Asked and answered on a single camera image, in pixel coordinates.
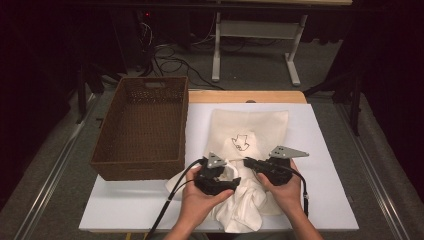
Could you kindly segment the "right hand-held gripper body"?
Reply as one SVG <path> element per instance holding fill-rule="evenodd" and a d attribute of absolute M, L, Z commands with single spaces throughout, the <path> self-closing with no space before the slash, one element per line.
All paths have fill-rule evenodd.
<path fill-rule="evenodd" d="M 308 156 L 309 154 L 304 151 L 285 146 L 276 146 L 270 152 L 269 158 L 265 160 L 270 165 L 270 173 L 267 175 L 269 181 L 276 186 L 288 183 L 294 174 L 290 160 Z"/>

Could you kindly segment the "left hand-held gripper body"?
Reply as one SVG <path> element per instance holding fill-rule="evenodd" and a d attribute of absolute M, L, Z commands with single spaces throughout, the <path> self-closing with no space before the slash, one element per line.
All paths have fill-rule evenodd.
<path fill-rule="evenodd" d="M 219 176 L 224 172 L 226 162 L 215 153 L 201 160 L 201 169 L 195 177 L 195 186 L 207 195 L 218 195 L 230 188 L 228 181 L 221 181 Z"/>

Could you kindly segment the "white garment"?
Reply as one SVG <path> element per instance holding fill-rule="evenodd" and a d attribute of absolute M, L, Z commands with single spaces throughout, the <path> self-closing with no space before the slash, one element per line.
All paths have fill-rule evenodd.
<path fill-rule="evenodd" d="M 212 208 L 206 219 L 219 222 L 227 233 L 258 231 L 265 215 L 279 214 L 271 194 L 261 185 L 256 174 L 241 159 L 227 161 L 219 180 L 241 178 L 234 194 Z"/>

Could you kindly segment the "cream mesh laundry bag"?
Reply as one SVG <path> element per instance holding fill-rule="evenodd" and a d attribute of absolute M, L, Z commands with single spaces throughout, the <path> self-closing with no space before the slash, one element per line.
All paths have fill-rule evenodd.
<path fill-rule="evenodd" d="M 214 110 L 205 152 L 213 152 L 226 162 L 245 157 L 265 160 L 284 143 L 288 117 L 288 111 Z"/>

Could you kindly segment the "brown woven basket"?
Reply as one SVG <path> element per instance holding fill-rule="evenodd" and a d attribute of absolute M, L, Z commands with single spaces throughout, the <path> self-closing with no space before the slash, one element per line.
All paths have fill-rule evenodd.
<path fill-rule="evenodd" d="M 169 179 L 185 168 L 186 77 L 123 78 L 90 165 L 106 181 Z"/>

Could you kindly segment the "person's right hand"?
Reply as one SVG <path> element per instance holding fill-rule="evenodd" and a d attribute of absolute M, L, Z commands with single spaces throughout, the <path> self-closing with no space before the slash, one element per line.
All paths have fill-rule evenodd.
<path fill-rule="evenodd" d="M 304 214 L 301 204 L 301 179 L 293 176 L 286 184 L 275 186 L 263 173 L 258 173 L 257 178 L 266 190 L 273 195 L 277 205 L 289 218 L 302 216 Z"/>

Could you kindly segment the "person's left hand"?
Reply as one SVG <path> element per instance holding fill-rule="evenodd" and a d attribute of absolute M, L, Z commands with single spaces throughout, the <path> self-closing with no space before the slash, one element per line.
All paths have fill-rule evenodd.
<path fill-rule="evenodd" d="M 183 230 L 193 231 L 199 226 L 218 204 L 234 194 L 233 190 L 224 190 L 218 195 L 207 195 L 195 186 L 194 179 L 200 167 L 191 168 L 186 174 L 189 182 L 182 194 L 182 203 L 177 225 Z"/>

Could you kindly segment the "white board sheet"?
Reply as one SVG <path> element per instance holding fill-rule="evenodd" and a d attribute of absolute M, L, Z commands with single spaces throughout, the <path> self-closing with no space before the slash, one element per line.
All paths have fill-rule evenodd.
<path fill-rule="evenodd" d="M 186 162 L 202 157 L 210 118 L 215 109 L 244 112 L 287 110 L 288 129 L 283 144 L 307 152 L 294 160 L 306 179 L 309 220 L 322 231 L 359 228 L 334 167 L 313 108 L 289 103 L 191 103 L 186 125 Z M 145 232 L 151 228 L 169 195 L 164 180 L 94 183 L 79 229 L 90 232 Z"/>

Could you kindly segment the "wooden table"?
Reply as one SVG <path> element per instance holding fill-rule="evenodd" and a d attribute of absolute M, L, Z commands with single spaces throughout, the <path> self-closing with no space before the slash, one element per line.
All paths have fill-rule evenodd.
<path fill-rule="evenodd" d="M 189 92 L 190 103 L 300 103 L 307 100 L 301 91 L 196 90 Z"/>

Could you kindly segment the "black stand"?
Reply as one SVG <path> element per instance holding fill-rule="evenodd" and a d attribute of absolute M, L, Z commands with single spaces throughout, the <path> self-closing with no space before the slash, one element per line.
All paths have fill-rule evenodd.
<path fill-rule="evenodd" d="M 353 133 L 358 136 L 358 119 L 360 109 L 362 77 L 354 72 L 348 72 L 330 78 L 317 84 L 303 92 L 305 97 L 309 97 L 320 91 L 327 91 L 334 88 L 332 100 L 334 103 L 350 103 L 349 125 Z"/>
<path fill-rule="evenodd" d="M 91 90 L 92 94 L 102 94 L 105 90 L 105 84 L 116 86 L 120 76 L 107 71 L 97 64 L 82 64 L 77 73 L 77 94 L 78 94 L 78 123 L 88 115 L 88 98 L 86 88 Z"/>

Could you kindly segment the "black box with red light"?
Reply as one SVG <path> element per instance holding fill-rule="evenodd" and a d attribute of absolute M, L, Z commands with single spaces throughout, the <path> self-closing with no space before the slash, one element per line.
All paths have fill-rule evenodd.
<path fill-rule="evenodd" d="M 136 10 L 111 10 L 115 34 L 126 70 L 141 76 L 152 71 L 153 33 Z"/>

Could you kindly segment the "metal floor rail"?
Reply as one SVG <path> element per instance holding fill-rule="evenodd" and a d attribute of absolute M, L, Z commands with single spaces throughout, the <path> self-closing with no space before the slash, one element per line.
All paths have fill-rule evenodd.
<path fill-rule="evenodd" d="M 411 240 L 408 231 L 406 230 L 392 198 L 389 196 L 380 176 L 378 175 L 371 158 L 365 149 L 363 141 L 359 135 L 356 135 L 350 126 L 349 114 L 343 105 L 335 105 L 338 114 L 349 132 L 350 138 L 353 140 L 356 150 L 360 155 L 360 161 L 365 171 L 367 181 L 373 191 L 379 208 L 388 224 L 395 240 Z"/>
<path fill-rule="evenodd" d="M 25 216 L 22 224 L 16 232 L 13 240 L 30 240 L 33 231 L 35 230 L 39 219 L 41 218 L 45 208 L 47 207 L 60 179 L 63 175 L 66 166 L 69 162 L 69 155 L 73 151 L 74 145 L 80 136 L 81 131 L 87 122 L 89 115 L 97 105 L 101 95 L 92 93 L 87 100 L 87 110 L 73 126 L 72 131 L 67 138 L 64 146 L 61 149 L 60 155 L 56 159 L 52 170 L 50 171 L 47 179 L 41 190 L 38 192 L 37 197 L 31 205 L 30 210 Z"/>

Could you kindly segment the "white metal desk frame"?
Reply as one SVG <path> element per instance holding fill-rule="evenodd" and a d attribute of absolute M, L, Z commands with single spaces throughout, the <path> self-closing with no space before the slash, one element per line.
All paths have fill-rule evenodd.
<path fill-rule="evenodd" d="M 253 3 L 263 6 L 271 4 L 273 6 L 295 6 L 295 7 L 321 7 L 321 6 L 349 6 L 352 0 L 214 0 L 217 4 L 224 3 Z M 286 52 L 284 63 L 287 67 L 290 80 L 293 86 L 301 84 L 294 57 L 296 55 L 300 39 L 308 19 L 307 14 L 301 14 L 297 21 L 291 22 L 272 22 L 259 20 L 222 20 L 221 13 L 215 13 L 215 46 L 212 63 L 212 81 L 220 81 L 221 67 L 221 38 L 222 37 L 240 37 L 240 38 L 259 38 L 273 40 L 291 40 L 292 48 Z"/>

